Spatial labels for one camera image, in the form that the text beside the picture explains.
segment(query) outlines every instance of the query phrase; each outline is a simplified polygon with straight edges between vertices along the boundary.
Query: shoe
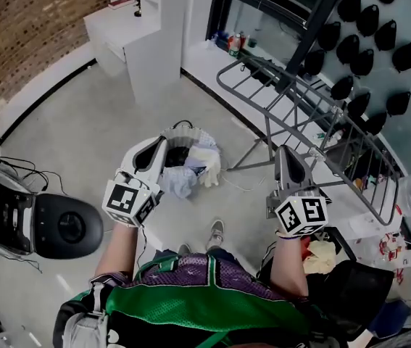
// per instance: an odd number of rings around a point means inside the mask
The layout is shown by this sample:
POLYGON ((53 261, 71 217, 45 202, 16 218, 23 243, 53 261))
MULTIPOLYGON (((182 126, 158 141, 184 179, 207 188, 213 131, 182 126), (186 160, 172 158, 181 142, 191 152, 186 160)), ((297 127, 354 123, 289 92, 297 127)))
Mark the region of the shoe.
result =
POLYGON ((178 249, 178 255, 187 255, 192 253, 188 244, 182 244, 178 249))
POLYGON ((212 235, 210 240, 208 240, 207 246, 205 247, 208 250, 212 247, 221 247, 221 244, 225 240, 225 224, 221 219, 215 219, 212 225, 212 235))

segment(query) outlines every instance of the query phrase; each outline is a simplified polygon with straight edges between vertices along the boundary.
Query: concrete floor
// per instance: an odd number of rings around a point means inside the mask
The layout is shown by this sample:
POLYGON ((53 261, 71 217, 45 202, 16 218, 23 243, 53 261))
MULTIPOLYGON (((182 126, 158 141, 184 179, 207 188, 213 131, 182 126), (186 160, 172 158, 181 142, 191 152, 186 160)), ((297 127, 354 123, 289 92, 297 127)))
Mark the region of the concrete floor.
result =
MULTIPOLYGON (((65 191, 100 208, 107 180, 127 149, 158 135, 179 120, 208 131, 223 152, 223 168, 252 144, 254 135, 226 109, 186 78, 143 104, 134 102, 129 85, 108 78, 98 65, 71 80, 39 106, 3 145, 3 155, 27 159, 40 170, 59 173, 65 191)), ((266 158, 265 145, 253 159, 266 158)), ((224 220, 225 248, 248 269, 257 269, 274 241, 275 222, 265 219, 265 197, 273 187, 273 167, 223 175, 245 189, 220 179, 213 188, 196 187, 187 200, 165 195, 149 217, 149 240, 177 249, 182 242, 203 252, 213 218, 224 220)), ((59 192, 51 176, 50 191, 59 192)), ((107 231, 111 220, 102 213, 107 231)), ((7 329, 24 325, 44 347, 51 347, 54 319, 61 303, 87 289, 110 234, 94 254, 78 260, 45 260, 43 274, 25 263, 0 258, 0 318, 7 329)), ((153 248, 142 257, 150 260, 153 248)))

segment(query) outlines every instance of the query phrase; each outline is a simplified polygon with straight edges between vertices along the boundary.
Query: metal drying rack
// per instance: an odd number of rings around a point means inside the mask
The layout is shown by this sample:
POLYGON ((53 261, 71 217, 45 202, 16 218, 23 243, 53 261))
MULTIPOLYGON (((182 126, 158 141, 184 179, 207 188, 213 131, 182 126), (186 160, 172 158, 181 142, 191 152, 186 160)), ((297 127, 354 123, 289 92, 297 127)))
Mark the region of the metal drying rack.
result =
POLYGON ((264 58, 254 56, 242 57, 234 63, 224 67, 217 74, 217 82, 222 88, 238 97, 243 102, 252 106, 265 118, 266 136, 255 139, 252 147, 242 156, 241 159, 239 159, 239 161, 233 167, 230 167, 228 170, 244 170, 253 167, 273 164, 275 161, 273 137, 282 133, 289 133, 288 138, 281 145, 286 144, 290 138, 298 139, 298 144, 294 149, 297 150, 301 145, 305 145, 307 147, 307 152, 299 154, 304 160, 312 160, 310 164, 310 169, 312 171, 317 163, 323 162, 328 166, 328 168, 334 175, 340 178, 340 181, 332 181, 319 184, 315 182, 316 187, 322 188, 346 184, 368 207, 368 209, 372 212, 372 214, 380 224, 389 225, 392 222, 399 188, 398 175, 394 169, 394 166, 392 165, 393 160, 389 155, 386 156, 375 145, 372 138, 365 132, 363 132, 357 126, 357 124, 355 124, 355 122, 349 118, 346 112, 343 111, 345 107, 344 101, 335 101, 333 99, 329 99, 327 96, 321 94, 317 89, 307 84, 301 78, 298 78, 286 72, 283 68, 274 65, 272 62, 269 62, 264 58), (252 71, 251 74, 246 76, 243 80, 240 80, 238 83, 234 84, 227 84, 222 80, 223 74, 228 73, 238 66, 245 65, 248 65, 250 68, 252 68, 252 71), (250 95, 244 95, 239 91, 239 89, 242 89, 242 86, 247 81, 255 82, 254 77, 258 74, 263 75, 264 78, 268 78, 268 80, 262 83, 262 85, 250 95), (255 99, 256 95, 260 93, 265 87, 271 84, 276 84, 281 79, 284 80, 284 78, 286 79, 287 86, 283 87, 283 90, 280 91, 278 95, 266 107, 263 107, 252 100, 255 99), (272 113, 272 110, 275 109, 275 106, 285 96, 292 100, 294 104, 291 107, 290 111, 288 111, 283 117, 281 117, 281 115, 276 116, 274 113, 272 113), (275 124, 279 125, 281 129, 276 132, 271 132, 270 121, 273 121, 275 124), (318 125, 322 124, 324 129, 327 130, 325 137, 319 146, 313 144, 313 142, 304 135, 304 131, 310 123, 317 123, 318 125), (345 133, 337 144, 328 146, 329 138, 335 126, 339 125, 339 123, 342 124, 342 128, 345 130, 345 133), (258 146, 258 144, 264 140, 266 140, 267 142, 268 160, 254 164, 242 165, 246 158, 258 146), (328 156, 335 149, 337 149, 337 156, 341 156, 341 158, 336 162, 334 162, 328 156), (355 171, 358 167, 360 157, 367 153, 370 154, 368 168, 366 170, 366 173, 362 174, 362 176, 368 178, 370 177, 370 175, 372 175, 375 178, 376 184, 371 198, 364 195, 364 184, 362 184, 360 187, 357 187, 352 181, 352 178, 355 176, 355 171), (379 168, 377 169, 377 173, 374 172, 374 169, 371 169, 373 156, 379 160, 379 168), (344 158, 348 160, 347 164, 343 163, 343 161, 345 161, 344 158), (376 191, 380 178, 379 175, 381 174, 381 171, 382 179, 386 180, 385 189, 383 190, 382 197, 376 197, 376 191), (383 213, 384 203, 386 201, 386 195, 388 193, 387 188, 390 181, 395 182, 394 201, 391 206, 391 214, 389 217, 390 219, 388 221, 385 221, 381 217, 381 215, 383 213), (378 201, 375 201, 375 199, 377 200, 378 198, 380 200, 381 207, 377 210, 373 206, 373 202, 377 203, 378 201))

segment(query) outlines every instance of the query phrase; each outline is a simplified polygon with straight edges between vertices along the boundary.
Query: white baseboard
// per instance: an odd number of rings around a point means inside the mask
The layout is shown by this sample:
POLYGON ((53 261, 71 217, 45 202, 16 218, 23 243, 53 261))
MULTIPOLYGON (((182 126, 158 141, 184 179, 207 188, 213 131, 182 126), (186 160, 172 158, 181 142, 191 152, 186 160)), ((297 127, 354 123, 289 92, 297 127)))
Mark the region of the white baseboard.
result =
POLYGON ((0 110, 0 138, 34 102, 92 59, 91 44, 85 43, 34 77, 0 110))

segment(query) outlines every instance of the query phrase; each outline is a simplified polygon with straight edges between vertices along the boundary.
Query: brick wall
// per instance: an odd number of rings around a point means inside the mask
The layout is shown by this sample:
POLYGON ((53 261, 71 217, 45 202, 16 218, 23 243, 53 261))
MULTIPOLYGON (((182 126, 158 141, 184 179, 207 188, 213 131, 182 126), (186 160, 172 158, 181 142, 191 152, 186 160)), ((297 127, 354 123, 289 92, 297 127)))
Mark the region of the brick wall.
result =
POLYGON ((83 17, 108 1, 0 0, 0 98, 88 41, 83 17))

